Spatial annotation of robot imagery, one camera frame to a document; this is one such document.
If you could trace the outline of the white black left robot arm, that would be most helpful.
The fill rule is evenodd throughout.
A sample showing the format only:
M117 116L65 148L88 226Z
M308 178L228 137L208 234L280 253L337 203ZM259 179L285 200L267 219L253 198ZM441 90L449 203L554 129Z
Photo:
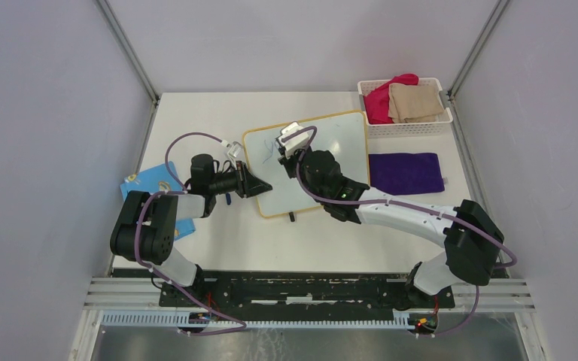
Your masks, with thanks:
M206 286L197 280L200 266L174 249L176 221L208 217L218 195L235 193L247 199L271 191L272 185L250 173L239 160L227 171L217 172L208 154L191 159L189 185L186 194L169 191L153 197L130 191L111 233L110 249L115 256L179 284L179 299L193 307L205 300Z

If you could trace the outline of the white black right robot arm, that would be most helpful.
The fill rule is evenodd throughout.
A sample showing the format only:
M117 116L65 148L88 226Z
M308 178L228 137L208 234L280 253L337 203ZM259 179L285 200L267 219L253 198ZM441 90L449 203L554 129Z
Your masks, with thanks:
M278 161L288 177L297 179L332 218L407 232L443 249L409 273L404 287L409 304L423 307L441 290L460 282L489 284L503 236L478 203L465 199L452 208L408 202L344 176L330 151L280 154Z

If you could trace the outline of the yellow framed whiteboard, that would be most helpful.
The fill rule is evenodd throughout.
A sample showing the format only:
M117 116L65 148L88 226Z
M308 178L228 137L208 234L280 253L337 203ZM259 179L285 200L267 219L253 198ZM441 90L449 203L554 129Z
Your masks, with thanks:
M248 170L272 185L272 190L256 197L260 215L277 217L290 212L306 211L319 206L303 192L294 178L289 178L278 162L275 139L287 123L252 129L243 134ZM301 126L315 126L317 134L311 143L313 150L329 150L341 165L342 173L354 181L368 184L368 147L365 114L348 111L301 120Z

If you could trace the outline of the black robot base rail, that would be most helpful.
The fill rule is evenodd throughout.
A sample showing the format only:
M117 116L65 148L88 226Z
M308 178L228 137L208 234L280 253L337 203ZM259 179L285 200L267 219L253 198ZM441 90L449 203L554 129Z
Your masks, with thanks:
M213 308L213 320L255 321L388 321L394 312L435 311L455 306L452 288L436 296L415 291L401 273L236 272L205 270L187 288L189 300L163 284L164 308Z

